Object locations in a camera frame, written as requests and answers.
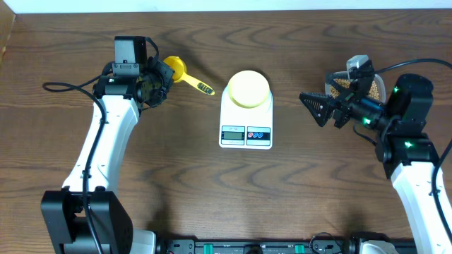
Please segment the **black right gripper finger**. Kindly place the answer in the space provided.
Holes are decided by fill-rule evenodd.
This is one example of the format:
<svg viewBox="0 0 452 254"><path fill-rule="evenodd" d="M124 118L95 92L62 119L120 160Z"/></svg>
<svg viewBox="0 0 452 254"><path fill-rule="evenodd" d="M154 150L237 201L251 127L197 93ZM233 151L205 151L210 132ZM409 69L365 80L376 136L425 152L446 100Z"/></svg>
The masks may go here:
<svg viewBox="0 0 452 254"><path fill-rule="evenodd" d="M333 86L334 79L346 79L350 82L357 82L359 78L367 78L372 74L373 68L371 60L368 60L364 65L359 68L354 68L350 72L347 68L344 71L336 71L325 74L325 86L329 88L329 85Z"/></svg>
<svg viewBox="0 0 452 254"><path fill-rule="evenodd" d="M299 95L299 99L320 127L325 126L332 117L334 111L334 99L332 96L313 92L302 92Z"/></svg>

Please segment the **yellow measuring scoop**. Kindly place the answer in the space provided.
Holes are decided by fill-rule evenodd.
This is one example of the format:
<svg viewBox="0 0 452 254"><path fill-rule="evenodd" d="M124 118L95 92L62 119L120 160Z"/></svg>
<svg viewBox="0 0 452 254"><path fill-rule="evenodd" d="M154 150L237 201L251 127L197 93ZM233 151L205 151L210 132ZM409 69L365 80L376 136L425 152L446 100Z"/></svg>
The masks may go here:
<svg viewBox="0 0 452 254"><path fill-rule="evenodd" d="M190 76L187 73L186 64L178 56L168 56L166 59L164 59L164 63L174 71L172 79L175 83L186 82L191 87L197 89L203 94L210 96L213 96L215 94L215 91L211 86L207 85L205 82L202 82L197 78Z"/></svg>

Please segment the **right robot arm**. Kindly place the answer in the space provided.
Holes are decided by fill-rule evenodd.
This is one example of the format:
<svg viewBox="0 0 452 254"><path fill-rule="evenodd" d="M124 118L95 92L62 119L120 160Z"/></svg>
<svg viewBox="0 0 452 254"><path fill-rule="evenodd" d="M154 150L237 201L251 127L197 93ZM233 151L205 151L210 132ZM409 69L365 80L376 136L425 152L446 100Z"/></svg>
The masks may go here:
<svg viewBox="0 0 452 254"><path fill-rule="evenodd" d="M356 55L347 62L349 87L336 83L332 74L326 76L337 97L302 92L299 99L319 126L334 119L335 127L342 128L354 119L376 131L372 143L377 159L401 199L417 252L450 253L451 204L441 165L451 147L439 155L423 131L434 86L423 76L402 74L388 101L379 102L368 96L378 74L367 56Z"/></svg>

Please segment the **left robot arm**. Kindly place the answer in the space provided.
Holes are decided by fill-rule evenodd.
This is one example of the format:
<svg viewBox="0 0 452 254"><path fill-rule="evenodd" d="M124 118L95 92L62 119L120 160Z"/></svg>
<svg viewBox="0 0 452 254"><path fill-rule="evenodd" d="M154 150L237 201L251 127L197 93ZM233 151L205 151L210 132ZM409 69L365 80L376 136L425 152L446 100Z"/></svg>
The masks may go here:
<svg viewBox="0 0 452 254"><path fill-rule="evenodd" d="M174 70L158 59L145 66L109 63L83 85L47 82L49 92L77 90L93 101L81 153L60 190L44 193L40 209L55 253L157 253L152 231L135 229L117 197L124 153L142 111L162 104Z"/></svg>

